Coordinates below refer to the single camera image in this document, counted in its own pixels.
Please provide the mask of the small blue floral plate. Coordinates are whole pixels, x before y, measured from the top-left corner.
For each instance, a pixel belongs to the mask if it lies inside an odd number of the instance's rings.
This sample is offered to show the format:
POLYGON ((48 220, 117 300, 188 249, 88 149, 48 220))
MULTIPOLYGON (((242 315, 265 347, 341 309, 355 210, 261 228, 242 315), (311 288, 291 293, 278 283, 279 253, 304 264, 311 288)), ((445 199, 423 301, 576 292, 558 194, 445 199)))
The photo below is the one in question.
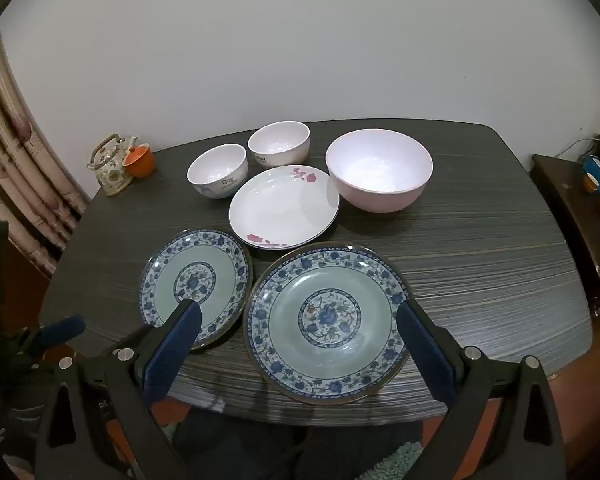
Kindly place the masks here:
POLYGON ((214 229, 178 233, 147 261, 138 307, 146 324, 159 327, 184 300, 201 310, 199 350, 215 344, 244 310, 253 268, 248 250, 233 235, 214 229))

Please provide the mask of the large blue floral plate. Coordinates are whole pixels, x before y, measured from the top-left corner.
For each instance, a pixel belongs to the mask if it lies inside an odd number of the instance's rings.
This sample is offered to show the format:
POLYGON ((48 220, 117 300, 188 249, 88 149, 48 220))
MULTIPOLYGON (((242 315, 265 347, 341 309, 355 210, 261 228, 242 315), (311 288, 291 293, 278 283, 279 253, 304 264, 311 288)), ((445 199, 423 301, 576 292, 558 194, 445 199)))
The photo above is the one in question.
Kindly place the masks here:
POLYGON ((410 296, 398 269, 365 247, 294 250, 251 291, 242 321, 248 356, 265 380, 299 402, 365 398, 407 360, 396 315, 410 296))

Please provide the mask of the white bowl blue print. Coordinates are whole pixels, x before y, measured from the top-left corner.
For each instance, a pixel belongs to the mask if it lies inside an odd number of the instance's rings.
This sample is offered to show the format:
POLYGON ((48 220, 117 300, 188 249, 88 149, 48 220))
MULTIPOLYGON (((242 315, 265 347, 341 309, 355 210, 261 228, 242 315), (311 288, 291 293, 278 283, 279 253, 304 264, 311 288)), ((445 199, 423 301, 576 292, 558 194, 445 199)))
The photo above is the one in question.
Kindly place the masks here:
POLYGON ((186 178, 194 189, 212 200, 227 198, 247 180, 248 159, 240 144, 223 144, 199 155, 188 167, 186 178))

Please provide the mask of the white plate pink roses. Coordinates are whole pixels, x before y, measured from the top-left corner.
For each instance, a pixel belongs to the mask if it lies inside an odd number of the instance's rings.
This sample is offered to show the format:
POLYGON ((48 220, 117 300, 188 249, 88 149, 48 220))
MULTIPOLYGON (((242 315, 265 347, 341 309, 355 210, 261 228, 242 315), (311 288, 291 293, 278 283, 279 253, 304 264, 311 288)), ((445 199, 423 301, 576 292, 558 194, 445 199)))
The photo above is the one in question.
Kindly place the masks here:
POLYGON ((340 195, 324 171, 287 165, 248 180, 234 195, 228 222, 246 244, 285 250, 312 242, 335 221, 340 195))

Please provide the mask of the large pink bowl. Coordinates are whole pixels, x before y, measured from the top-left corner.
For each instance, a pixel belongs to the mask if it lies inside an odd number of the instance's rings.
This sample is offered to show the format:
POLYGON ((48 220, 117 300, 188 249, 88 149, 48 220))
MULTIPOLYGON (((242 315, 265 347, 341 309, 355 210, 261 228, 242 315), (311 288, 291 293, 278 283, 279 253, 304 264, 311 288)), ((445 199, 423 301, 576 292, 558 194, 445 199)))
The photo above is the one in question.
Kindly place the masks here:
POLYGON ((434 173, 434 161, 417 140, 387 129, 338 136, 325 154, 339 194, 373 214, 392 214, 416 202, 434 173))

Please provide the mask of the white bowl pink base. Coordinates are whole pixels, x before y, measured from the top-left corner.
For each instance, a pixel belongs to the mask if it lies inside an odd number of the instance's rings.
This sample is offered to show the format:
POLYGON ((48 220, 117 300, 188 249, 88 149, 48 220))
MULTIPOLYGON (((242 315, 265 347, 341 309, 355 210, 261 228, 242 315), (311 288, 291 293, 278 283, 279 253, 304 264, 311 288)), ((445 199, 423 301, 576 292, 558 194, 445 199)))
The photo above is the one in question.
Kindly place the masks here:
POLYGON ((311 130, 303 122, 273 122, 254 132, 248 148, 266 169, 301 164, 309 156, 311 130))

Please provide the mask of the beige patterned curtain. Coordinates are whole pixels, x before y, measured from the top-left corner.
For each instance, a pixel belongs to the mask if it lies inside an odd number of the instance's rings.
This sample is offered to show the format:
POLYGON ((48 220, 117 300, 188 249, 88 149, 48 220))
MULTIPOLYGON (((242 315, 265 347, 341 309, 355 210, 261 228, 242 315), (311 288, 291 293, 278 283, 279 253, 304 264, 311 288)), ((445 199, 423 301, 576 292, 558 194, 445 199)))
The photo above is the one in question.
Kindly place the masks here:
POLYGON ((87 205, 28 109, 0 31, 0 221, 9 240, 51 276, 87 205))

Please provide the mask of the floral ceramic teapot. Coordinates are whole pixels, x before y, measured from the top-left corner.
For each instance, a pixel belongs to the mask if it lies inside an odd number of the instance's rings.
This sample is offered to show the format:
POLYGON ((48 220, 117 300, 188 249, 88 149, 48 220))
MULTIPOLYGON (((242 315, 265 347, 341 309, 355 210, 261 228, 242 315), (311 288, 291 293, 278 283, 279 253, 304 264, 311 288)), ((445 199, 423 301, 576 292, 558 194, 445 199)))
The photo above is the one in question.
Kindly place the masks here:
POLYGON ((123 162, 131 148, 134 148, 136 141, 136 136, 119 136, 117 133, 111 133, 92 151, 91 159, 86 166, 94 172, 107 196, 119 195, 132 183, 133 177, 124 168, 123 162))

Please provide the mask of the dark side cabinet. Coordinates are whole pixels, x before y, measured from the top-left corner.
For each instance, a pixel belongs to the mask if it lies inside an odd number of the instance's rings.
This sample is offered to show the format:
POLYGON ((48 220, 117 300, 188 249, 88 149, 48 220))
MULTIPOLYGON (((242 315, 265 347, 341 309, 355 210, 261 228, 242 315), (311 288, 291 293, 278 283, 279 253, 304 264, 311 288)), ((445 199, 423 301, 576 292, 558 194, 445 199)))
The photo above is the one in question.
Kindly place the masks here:
POLYGON ((600 315, 600 194, 585 189, 576 162, 544 155, 531 160, 530 177, 562 230, 590 310, 600 315))

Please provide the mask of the orange lidded cup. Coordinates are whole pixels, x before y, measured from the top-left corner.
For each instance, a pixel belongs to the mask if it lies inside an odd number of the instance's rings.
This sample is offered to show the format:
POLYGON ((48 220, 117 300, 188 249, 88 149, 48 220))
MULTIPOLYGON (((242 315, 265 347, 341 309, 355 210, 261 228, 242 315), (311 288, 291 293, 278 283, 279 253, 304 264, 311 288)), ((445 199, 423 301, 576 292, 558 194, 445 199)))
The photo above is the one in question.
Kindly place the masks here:
POLYGON ((128 174, 137 179, 149 177, 156 168, 154 154, 148 144, 134 145, 129 148, 122 165, 128 174))

